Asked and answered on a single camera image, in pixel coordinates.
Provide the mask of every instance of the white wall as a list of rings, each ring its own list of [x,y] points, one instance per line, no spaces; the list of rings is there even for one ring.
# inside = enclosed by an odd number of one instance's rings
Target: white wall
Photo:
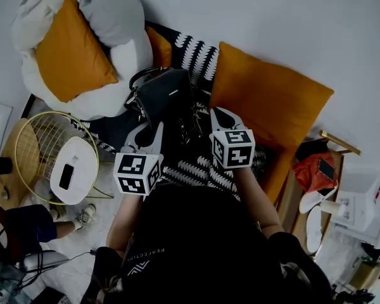
[[[21,58],[10,41],[10,27],[22,0],[0,0],[0,103],[13,108],[4,140],[21,117],[30,93],[21,76]]]
[[[215,45],[226,41],[335,90],[318,127],[380,169],[380,0],[142,0],[146,18]]]

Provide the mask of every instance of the black handbag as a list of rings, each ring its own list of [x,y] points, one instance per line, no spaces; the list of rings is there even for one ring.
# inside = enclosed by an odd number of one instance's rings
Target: black handbag
[[[149,74],[150,79],[143,85],[135,85],[138,79]],[[125,107],[136,110],[139,119],[145,118],[152,130],[163,122],[165,132],[178,134],[182,144],[187,144],[191,137],[202,136],[187,70],[147,68],[130,79],[129,88]]]

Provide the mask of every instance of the gold wire chair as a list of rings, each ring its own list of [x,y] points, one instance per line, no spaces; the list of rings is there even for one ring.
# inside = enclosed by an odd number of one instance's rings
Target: gold wire chair
[[[70,120],[76,121],[84,129],[86,135],[72,127]],[[86,136],[85,140],[91,145],[96,154],[98,174],[99,153],[96,143],[86,126],[75,117],[60,111],[46,111],[33,116],[22,127],[15,144],[15,167],[22,182],[39,199],[54,205],[65,205],[38,195],[34,191],[37,179],[28,179],[27,177],[36,176],[50,180],[60,150],[69,139],[75,136],[81,138]],[[94,187],[97,174],[91,189],[94,188],[102,196],[86,197],[113,198],[113,196]]]

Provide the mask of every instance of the phone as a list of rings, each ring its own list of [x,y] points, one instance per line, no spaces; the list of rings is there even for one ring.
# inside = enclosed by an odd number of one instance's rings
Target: phone
[[[73,167],[69,164],[66,164],[63,168],[61,180],[59,181],[59,186],[64,190],[68,190],[70,179],[72,179]]]
[[[319,160],[319,172],[325,175],[328,179],[334,181],[335,169],[324,159]]]

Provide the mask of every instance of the blue shorts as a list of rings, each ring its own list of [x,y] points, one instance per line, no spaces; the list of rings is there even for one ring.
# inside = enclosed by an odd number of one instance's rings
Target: blue shorts
[[[6,219],[8,227],[19,237],[24,255],[40,252],[40,242],[50,242],[58,235],[52,216],[43,205],[6,210]]]

